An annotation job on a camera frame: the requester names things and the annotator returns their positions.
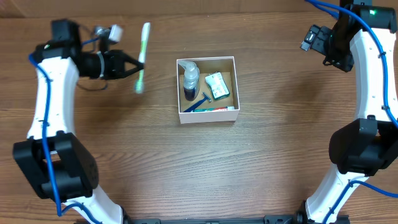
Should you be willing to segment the clear pump bottle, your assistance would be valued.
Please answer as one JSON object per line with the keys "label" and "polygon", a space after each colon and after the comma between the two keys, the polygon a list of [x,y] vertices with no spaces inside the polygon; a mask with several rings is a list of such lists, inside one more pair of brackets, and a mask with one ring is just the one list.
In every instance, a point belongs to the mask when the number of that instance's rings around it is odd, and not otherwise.
{"label": "clear pump bottle", "polygon": [[193,101],[198,94],[200,70],[195,62],[189,60],[179,60],[178,64],[184,69],[183,90],[185,98]]}

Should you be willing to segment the blue disposable razor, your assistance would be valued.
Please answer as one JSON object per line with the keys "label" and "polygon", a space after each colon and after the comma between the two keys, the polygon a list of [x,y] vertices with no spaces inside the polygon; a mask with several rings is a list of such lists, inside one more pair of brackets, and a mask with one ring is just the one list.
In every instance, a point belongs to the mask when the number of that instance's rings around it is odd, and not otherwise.
{"label": "blue disposable razor", "polygon": [[203,92],[203,99],[197,101],[195,104],[193,104],[191,107],[187,108],[184,113],[190,113],[192,111],[194,111],[196,108],[198,108],[201,104],[203,104],[204,102],[208,101],[209,103],[211,102],[211,98],[205,93]]}

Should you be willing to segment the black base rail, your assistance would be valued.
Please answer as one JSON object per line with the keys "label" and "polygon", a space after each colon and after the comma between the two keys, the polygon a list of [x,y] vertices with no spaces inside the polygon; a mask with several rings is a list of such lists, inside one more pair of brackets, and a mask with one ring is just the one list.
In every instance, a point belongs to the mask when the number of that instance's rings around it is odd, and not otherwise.
{"label": "black base rail", "polygon": [[294,224],[314,223],[305,220],[301,214],[297,215],[265,215],[257,218],[209,218],[209,219],[184,219],[184,220],[161,220],[158,218],[130,219],[124,223],[128,224]]}

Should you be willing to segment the green white toothbrush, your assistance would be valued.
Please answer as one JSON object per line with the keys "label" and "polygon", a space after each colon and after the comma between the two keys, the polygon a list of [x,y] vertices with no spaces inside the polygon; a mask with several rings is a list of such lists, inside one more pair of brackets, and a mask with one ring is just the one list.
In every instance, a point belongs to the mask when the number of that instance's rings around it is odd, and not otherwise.
{"label": "green white toothbrush", "polygon": [[[149,40],[149,34],[150,34],[150,22],[146,22],[146,23],[144,23],[144,25],[142,27],[141,50],[140,50],[139,58],[138,58],[138,61],[143,64],[145,64],[145,62],[146,62],[146,52],[147,52],[147,44],[148,44],[148,40]],[[144,69],[141,69],[139,71],[139,78],[136,81],[134,90],[137,94],[142,94],[144,92]]]}

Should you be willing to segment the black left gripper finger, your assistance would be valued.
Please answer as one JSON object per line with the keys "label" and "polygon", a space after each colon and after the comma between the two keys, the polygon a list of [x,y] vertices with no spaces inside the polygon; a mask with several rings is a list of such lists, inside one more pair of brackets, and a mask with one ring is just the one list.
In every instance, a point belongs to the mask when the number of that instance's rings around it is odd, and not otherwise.
{"label": "black left gripper finger", "polygon": [[132,69],[130,69],[130,70],[123,70],[121,73],[120,73],[120,78],[126,78],[126,77],[128,77],[128,76],[130,76],[130,75],[133,75],[133,74],[135,74],[135,73],[137,73],[137,72],[139,72],[139,71],[141,71],[141,70],[143,70],[144,69],[144,67],[143,66],[136,66],[136,67],[134,67],[134,68],[132,68]]}
{"label": "black left gripper finger", "polygon": [[131,64],[134,65],[137,69],[143,69],[144,68],[144,63],[138,61],[138,59],[135,59],[125,53],[124,51],[120,51],[121,53],[121,60],[122,60],[122,65],[125,67],[126,64]]}

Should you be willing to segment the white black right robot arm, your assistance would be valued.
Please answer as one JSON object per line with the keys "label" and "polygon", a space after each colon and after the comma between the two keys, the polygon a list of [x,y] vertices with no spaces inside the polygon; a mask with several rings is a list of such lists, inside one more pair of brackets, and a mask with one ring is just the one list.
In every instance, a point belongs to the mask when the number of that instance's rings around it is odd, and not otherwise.
{"label": "white black right robot arm", "polygon": [[339,212],[352,193],[397,158],[397,14],[371,1],[314,1],[313,6],[336,24],[311,26],[301,48],[322,54],[326,66],[356,72],[356,109],[352,122],[330,138],[326,176],[290,221],[348,223]]}

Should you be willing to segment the green white soap pack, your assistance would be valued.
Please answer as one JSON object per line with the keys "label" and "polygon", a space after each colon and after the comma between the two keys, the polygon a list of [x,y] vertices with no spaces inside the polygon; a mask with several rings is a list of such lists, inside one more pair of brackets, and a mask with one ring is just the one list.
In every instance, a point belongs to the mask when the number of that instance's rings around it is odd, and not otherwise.
{"label": "green white soap pack", "polygon": [[229,97],[230,91],[228,90],[221,72],[209,74],[205,77],[205,82],[210,88],[215,101]]}

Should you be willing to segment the white cardboard box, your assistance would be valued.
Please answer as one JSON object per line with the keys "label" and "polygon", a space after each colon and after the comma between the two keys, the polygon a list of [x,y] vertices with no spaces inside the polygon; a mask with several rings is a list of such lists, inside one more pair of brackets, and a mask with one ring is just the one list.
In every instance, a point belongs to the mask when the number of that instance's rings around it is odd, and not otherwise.
{"label": "white cardboard box", "polygon": [[[225,57],[202,57],[192,58],[192,62],[195,62],[200,70],[200,92],[193,101],[185,99],[183,92],[183,73],[184,69],[180,65],[176,65],[177,70],[177,102],[178,102],[178,115],[182,124],[188,123],[209,123],[218,121],[236,121],[239,111],[239,91],[238,82],[236,75],[236,63],[233,56]],[[235,110],[229,111],[209,111],[209,112],[190,112],[184,113],[184,111],[195,104],[197,101],[203,99],[203,92],[205,92],[210,98],[212,94],[210,88],[205,82],[205,77],[211,73],[221,72],[224,81],[230,91],[230,95],[227,98],[221,100],[212,100],[201,104],[197,109],[202,108],[219,108],[224,106],[234,106]]]}

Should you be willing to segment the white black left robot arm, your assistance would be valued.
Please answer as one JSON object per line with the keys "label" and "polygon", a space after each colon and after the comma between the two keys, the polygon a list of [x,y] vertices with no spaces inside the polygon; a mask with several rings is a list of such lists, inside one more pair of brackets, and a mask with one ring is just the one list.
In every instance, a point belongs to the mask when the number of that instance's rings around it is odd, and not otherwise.
{"label": "white black left robot arm", "polygon": [[125,209],[100,187],[95,158],[76,137],[75,88],[81,77],[117,80],[138,74],[135,88],[142,93],[150,24],[142,27],[138,58],[111,48],[123,34],[118,25],[95,27],[91,52],[83,50],[78,23],[55,20],[51,29],[52,38],[29,55],[37,72],[37,99],[26,140],[13,146],[14,160],[34,192],[55,202],[58,216],[74,209],[89,223],[130,223]]}

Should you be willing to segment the Colgate toothpaste tube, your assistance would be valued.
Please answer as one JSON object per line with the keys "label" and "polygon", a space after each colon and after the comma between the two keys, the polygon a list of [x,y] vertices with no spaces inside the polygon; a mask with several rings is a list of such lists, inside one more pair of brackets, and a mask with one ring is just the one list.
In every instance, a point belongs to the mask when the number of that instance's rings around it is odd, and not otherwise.
{"label": "Colgate toothpaste tube", "polygon": [[234,106],[224,106],[224,107],[219,107],[219,108],[202,108],[202,109],[194,109],[192,112],[198,113],[198,112],[229,111],[229,110],[235,110],[235,107]]}

